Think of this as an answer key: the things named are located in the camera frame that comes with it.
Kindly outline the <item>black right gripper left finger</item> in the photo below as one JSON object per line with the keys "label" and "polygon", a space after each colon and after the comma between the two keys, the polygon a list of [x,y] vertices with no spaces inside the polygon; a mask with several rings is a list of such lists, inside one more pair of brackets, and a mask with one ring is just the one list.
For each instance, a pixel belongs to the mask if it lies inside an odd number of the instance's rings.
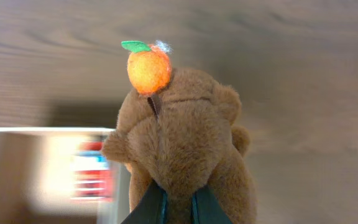
{"label": "black right gripper left finger", "polygon": [[166,224],[167,193],[152,181],[139,204],[121,224]]}

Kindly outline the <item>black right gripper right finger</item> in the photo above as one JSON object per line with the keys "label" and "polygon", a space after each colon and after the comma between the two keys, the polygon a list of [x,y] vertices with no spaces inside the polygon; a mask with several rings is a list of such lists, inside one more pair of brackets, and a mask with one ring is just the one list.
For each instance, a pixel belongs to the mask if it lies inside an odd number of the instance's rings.
{"label": "black right gripper right finger", "polygon": [[207,185],[197,190],[192,196],[191,223],[232,224]]}

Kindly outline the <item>red toy truck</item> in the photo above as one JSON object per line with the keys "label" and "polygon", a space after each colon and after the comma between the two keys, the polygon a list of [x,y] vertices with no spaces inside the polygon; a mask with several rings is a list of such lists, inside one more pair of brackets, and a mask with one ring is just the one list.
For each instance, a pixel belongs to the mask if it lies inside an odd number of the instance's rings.
{"label": "red toy truck", "polygon": [[112,201],[113,180],[110,163],[101,155],[104,136],[93,136],[80,145],[73,155],[74,174],[72,200]]}

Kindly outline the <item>brown plush bear with orange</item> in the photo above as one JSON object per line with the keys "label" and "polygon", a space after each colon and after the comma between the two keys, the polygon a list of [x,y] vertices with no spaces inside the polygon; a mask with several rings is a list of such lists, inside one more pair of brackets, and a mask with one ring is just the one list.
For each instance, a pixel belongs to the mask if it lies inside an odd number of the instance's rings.
{"label": "brown plush bear with orange", "polygon": [[207,185],[235,224],[254,224],[257,205],[244,162],[250,138],[235,124],[237,92],[211,75],[173,68],[169,46],[122,42],[132,90],[103,156],[130,172],[130,213],[154,180],[167,193],[166,223],[191,223],[193,194]]}

